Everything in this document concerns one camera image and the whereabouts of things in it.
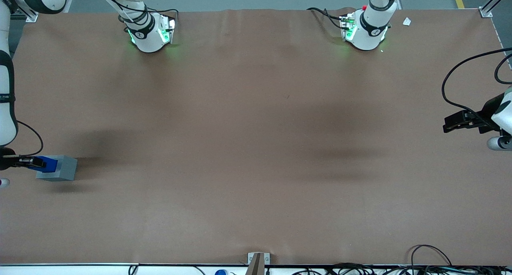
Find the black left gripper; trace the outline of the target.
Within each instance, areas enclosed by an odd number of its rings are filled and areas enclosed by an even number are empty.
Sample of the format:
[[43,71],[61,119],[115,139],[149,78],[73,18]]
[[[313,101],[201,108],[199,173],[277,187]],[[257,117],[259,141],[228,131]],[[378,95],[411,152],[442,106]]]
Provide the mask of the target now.
[[504,98],[504,93],[485,102],[479,115],[486,121],[484,126],[479,126],[479,118],[468,110],[460,110],[444,119],[445,124],[442,126],[443,133],[450,133],[455,130],[475,129],[478,128],[480,134],[490,131],[500,132],[501,128],[491,119],[492,115],[497,111]]

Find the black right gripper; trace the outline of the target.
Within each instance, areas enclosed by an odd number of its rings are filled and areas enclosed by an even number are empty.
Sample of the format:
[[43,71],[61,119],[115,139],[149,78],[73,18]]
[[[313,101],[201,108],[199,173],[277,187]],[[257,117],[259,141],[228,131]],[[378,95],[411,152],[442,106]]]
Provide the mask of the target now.
[[6,170],[13,166],[27,169],[45,169],[46,162],[40,156],[17,155],[14,150],[8,147],[0,148],[0,170]]

